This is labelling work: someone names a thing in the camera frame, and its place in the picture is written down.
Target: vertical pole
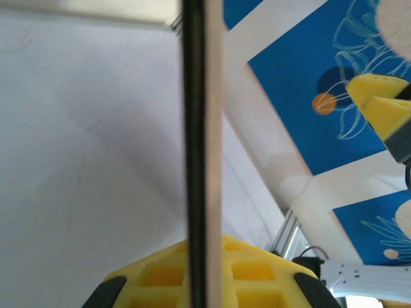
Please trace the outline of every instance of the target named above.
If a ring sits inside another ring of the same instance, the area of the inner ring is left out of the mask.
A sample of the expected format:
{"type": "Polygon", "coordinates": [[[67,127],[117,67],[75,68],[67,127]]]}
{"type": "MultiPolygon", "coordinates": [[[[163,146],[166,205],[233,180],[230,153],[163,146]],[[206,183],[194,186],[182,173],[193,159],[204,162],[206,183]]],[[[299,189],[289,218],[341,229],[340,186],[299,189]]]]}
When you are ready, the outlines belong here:
{"type": "Polygon", "coordinates": [[[221,307],[222,0],[183,0],[191,306],[221,307]]]}

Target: white wall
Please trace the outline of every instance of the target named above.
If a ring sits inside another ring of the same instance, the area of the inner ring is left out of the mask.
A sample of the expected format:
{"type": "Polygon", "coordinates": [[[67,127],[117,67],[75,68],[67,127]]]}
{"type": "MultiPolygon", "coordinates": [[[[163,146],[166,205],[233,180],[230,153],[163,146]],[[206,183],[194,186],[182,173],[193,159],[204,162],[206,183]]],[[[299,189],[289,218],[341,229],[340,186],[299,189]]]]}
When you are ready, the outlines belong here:
{"type": "MultiPolygon", "coordinates": [[[[185,237],[178,39],[0,16],[0,306],[79,307],[185,237]]],[[[283,216],[224,122],[223,231],[283,216]]]]}

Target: black rod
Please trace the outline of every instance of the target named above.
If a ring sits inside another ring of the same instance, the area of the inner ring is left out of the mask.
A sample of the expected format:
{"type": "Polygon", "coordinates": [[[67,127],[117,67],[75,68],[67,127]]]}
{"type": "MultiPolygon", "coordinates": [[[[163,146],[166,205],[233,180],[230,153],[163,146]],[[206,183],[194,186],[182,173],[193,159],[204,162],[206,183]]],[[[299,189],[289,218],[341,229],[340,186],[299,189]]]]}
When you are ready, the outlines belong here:
{"type": "Polygon", "coordinates": [[[206,8],[182,0],[186,191],[191,307],[207,307],[206,263],[206,8]]]}

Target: white circle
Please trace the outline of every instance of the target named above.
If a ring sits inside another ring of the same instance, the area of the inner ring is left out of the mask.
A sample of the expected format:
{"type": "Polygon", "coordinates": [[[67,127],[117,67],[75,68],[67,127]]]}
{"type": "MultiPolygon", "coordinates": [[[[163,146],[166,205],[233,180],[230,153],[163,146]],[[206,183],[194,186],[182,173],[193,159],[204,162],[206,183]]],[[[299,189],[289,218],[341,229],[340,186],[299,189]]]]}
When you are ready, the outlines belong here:
{"type": "Polygon", "coordinates": [[[396,250],[394,250],[394,249],[386,249],[386,250],[384,250],[384,256],[387,258],[387,259],[390,259],[390,260],[395,260],[395,259],[397,259],[398,258],[398,256],[399,256],[399,253],[396,251],[396,250]]]}
{"type": "Polygon", "coordinates": [[[411,60],[411,0],[381,0],[377,6],[376,24],[382,39],[393,51],[411,60]]]}
{"type": "Polygon", "coordinates": [[[411,239],[411,200],[404,202],[396,211],[396,222],[401,231],[411,239]]]}

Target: white bracket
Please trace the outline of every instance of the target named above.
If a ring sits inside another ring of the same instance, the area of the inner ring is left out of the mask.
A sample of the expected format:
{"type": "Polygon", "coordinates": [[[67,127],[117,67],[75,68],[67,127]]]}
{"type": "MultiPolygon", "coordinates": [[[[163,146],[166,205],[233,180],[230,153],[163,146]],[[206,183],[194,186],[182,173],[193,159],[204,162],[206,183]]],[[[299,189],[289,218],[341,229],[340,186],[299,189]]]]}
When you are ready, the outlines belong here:
{"type": "Polygon", "coordinates": [[[368,296],[411,303],[411,266],[350,265],[325,261],[320,279],[334,297],[368,296]]]}

